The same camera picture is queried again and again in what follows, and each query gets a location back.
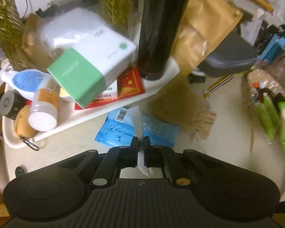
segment pill bottle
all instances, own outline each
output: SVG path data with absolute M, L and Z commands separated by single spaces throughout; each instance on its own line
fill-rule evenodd
M 31 104 L 28 123 L 37 131 L 50 131 L 57 126 L 58 95 L 50 88 L 37 90 Z

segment white bottle cap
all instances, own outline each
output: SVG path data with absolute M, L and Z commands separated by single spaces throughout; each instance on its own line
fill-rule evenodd
M 37 131 L 50 131 L 57 126 L 57 110 L 47 108 L 46 112 L 33 112 L 28 118 L 28 123 Z

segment black cable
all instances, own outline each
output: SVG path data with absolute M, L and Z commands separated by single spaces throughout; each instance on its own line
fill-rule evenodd
M 28 0 L 25 0 L 25 2 L 26 2 L 26 11 L 25 11 L 25 13 L 24 13 L 22 19 L 26 16 L 26 13 L 27 13 L 28 8 L 29 8 Z

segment barcode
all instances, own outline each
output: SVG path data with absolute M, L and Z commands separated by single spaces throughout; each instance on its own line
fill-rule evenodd
M 125 119 L 125 115 L 127 114 L 127 111 L 128 111 L 127 109 L 121 108 L 116 117 L 116 121 L 123 122 L 123 119 Z
M 97 97 L 112 97 L 111 94 L 99 94 Z

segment bottle of dark liquid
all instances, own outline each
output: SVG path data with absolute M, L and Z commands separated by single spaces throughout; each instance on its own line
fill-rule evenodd
M 145 0 L 137 67 L 147 80 L 160 79 L 166 69 L 188 0 Z

